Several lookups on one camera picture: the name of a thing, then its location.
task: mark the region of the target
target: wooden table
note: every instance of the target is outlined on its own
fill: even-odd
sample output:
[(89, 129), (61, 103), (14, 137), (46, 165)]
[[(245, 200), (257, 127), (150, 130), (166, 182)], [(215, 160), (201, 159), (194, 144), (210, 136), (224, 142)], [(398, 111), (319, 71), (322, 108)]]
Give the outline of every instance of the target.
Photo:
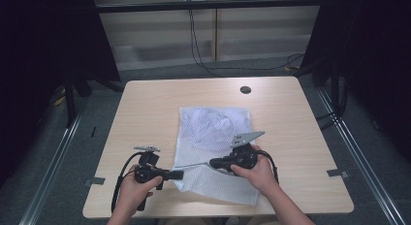
[[(251, 93), (240, 92), (249, 86)], [(92, 185), (83, 214), (87, 218), (111, 216), (116, 179), (135, 145), (161, 148), (157, 166), (174, 163), (181, 107), (246, 107), (256, 140), (278, 167), (280, 185), (304, 213), (347, 213), (354, 206), (341, 177), (329, 177), (336, 169), (297, 79), (231, 78), (196, 80), (142, 80), (127, 83), (113, 121), (95, 177), (104, 185)], [(147, 199), (137, 217), (230, 216), (274, 214), (260, 196), (256, 207), (222, 202), (191, 192), (179, 192), (172, 181)]]

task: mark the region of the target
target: white wall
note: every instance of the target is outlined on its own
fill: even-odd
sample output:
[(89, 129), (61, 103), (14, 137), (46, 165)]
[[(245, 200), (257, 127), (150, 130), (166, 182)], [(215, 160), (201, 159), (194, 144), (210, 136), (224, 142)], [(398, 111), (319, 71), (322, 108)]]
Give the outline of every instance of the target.
[[(182, 0), (95, 0), (97, 5)], [(304, 52), (318, 7), (193, 11), (204, 62)], [(101, 14), (119, 70), (194, 63), (188, 11)]]

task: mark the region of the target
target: white cloth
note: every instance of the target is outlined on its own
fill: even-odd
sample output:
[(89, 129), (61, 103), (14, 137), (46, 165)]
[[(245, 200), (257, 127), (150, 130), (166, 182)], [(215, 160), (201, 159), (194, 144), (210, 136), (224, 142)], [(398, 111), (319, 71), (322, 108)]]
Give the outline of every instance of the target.
[(255, 206), (259, 192), (246, 178), (205, 164), (229, 155), (234, 135), (249, 132), (247, 108), (181, 108), (173, 170), (183, 170), (184, 179), (175, 180), (175, 186), (182, 192)]

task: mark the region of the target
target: cable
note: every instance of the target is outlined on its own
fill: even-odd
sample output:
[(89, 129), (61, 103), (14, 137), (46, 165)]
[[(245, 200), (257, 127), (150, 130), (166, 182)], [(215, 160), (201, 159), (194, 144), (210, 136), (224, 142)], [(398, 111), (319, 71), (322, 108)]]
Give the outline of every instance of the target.
[(312, 63), (301, 67), (298, 71), (292, 74), (293, 77), (299, 78), (303, 75), (309, 74), (313, 71), (313, 69), (317, 68), (318, 66), (322, 65), (324, 62), (326, 62), (327, 57), (320, 56), (318, 59), (313, 61)]
[[(220, 77), (220, 78), (224, 78), (224, 76), (215, 74), (213, 72), (211, 72), (210, 70), (250, 70), (250, 71), (270, 71), (270, 70), (275, 70), (278, 68), (283, 68), (283, 67), (287, 67), (290, 66), (290, 64), (292, 62), (297, 61), (299, 58), (301, 58), (302, 56), (304, 56), (304, 53), (295, 53), (295, 54), (291, 54), (290, 56), (288, 56), (287, 58), (287, 63), (279, 65), (279, 66), (275, 66), (275, 67), (271, 67), (271, 68), (239, 68), (239, 67), (214, 67), (214, 68), (210, 68), (207, 67), (205, 65), (205, 63), (203, 62), (201, 55), (200, 55), (200, 51), (199, 51), (199, 46), (198, 46), (198, 42), (197, 42), (197, 35), (196, 35), (196, 29), (195, 29), (195, 24), (194, 24), (194, 17), (193, 17), (193, 11), (189, 10), (189, 15), (190, 15), (190, 29), (191, 29), (191, 54), (193, 56), (194, 61), (196, 62), (196, 64), (205, 69), (206, 71), (208, 71), (210, 74), (216, 76), (216, 77)], [(196, 51), (197, 51), (197, 55), (199, 57), (199, 61), (197, 61), (196, 55), (194, 53), (194, 46), (196, 47)], [(298, 56), (296, 58), (294, 58), (293, 60), (290, 61), (290, 58), (292, 56)]]
[(269, 160), (269, 162), (270, 162), (271, 165), (272, 165), (272, 172), (274, 173), (274, 178), (275, 178), (275, 180), (276, 180), (277, 183), (278, 183), (279, 181), (278, 181), (277, 167), (275, 166), (274, 160), (272, 160), (272, 157), (271, 157), (266, 151), (263, 151), (263, 150), (256, 150), (256, 152), (257, 152), (257, 154), (261, 154), (261, 155), (267, 157), (267, 159)]
[(118, 178), (117, 178), (117, 184), (115, 185), (114, 193), (112, 194), (111, 212), (114, 212), (115, 204), (117, 203), (118, 191), (120, 190), (120, 186), (121, 186), (121, 183), (123, 182), (123, 179), (124, 179), (127, 175), (129, 175), (129, 174), (131, 174), (131, 173), (134, 172), (134, 171), (130, 171), (130, 172), (128, 172), (125, 176), (123, 176), (124, 172), (126, 171), (127, 166), (129, 165), (130, 161), (131, 161), (134, 157), (136, 157), (137, 155), (141, 155), (141, 154), (143, 154), (143, 152), (134, 153), (132, 156), (130, 156), (130, 158), (128, 158), (128, 160), (127, 160), (126, 163), (124, 164), (123, 169), (121, 170), (121, 173), (120, 173), (120, 175), (119, 175)]
[(344, 80), (343, 93), (342, 93), (341, 101), (339, 103), (339, 107), (333, 112), (330, 112), (328, 114), (318, 116), (315, 118), (316, 120), (321, 120), (328, 116), (333, 116), (331, 121), (327, 122), (326, 124), (320, 127), (320, 130), (325, 130), (326, 128), (330, 127), (331, 125), (333, 125), (334, 123), (336, 123), (342, 118), (342, 115), (344, 114), (347, 108), (347, 98), (348, 98), (348, 83), (346, 80)]

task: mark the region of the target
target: metal frame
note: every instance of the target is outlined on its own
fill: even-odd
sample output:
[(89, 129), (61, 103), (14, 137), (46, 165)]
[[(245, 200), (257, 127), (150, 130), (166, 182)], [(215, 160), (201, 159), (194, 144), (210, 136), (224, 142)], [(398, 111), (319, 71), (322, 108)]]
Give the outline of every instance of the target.
[(77, 128), (79, 127), (79, 122), (82, 117), (82, 113), (85, 109), (86, 101), (83, 102), (82, 107), (77, 115), (75, 121), (71, 127), (66, 128), (66, 131), (63, 135), (63, 138), (58, 146), (54, 157), (51, 160), (51, 163), (48, 166), (48, 169), (45, 173), (45, 176), (42, 179), (42, 182), (37, 189), (36, 194), (28, 205), (24, 215), (22, 216), (19, 225), (34, 225), (39, 218), (40, 212), (45, 205), (48, 193), (51, 190), (54, 179), (57, 176), (58, 170), (63, 162), (64, 156), (66, 155), (67, 150), (70, 147), (73, 136), (76, 134)]
[(235, 0), (235, 1), (195, 1), (150, 4), (108, 4), (95, 7), (48, 8), (66, 13), (130, 13), (176, 10), (240, 9), (264, 7), (332, 6), (349, 3), (351, 0)]
[[(332, 100), (330, 96), (324, 89), (319, 89), (318, 93), (327, 111), (329, 113), (332, 113)], [(405, 220), (402, 218), (402, 215), (400, 214), (393, 198), (390, 196), (378, 176), (372, 170), (363, 152), (361, 151), (360, 146), (357, 144), (350, 130), (345, 125), (344, 120), (342, 118), (337, 119), (337, 116), (335, 114), (331, 114), (331, 118), (334, 120), (336, 129), (338, 130), (343, 141), (346, 143), (347, 148), (350, 150), (354, 160), (359, 166), (361, 173), (363, 174), (365, 181), (374, 194), (374, 197), (380, 205), (382, 211), (386, 214), (388, 220), (390, 221), (390, 224), (405, 225)]]

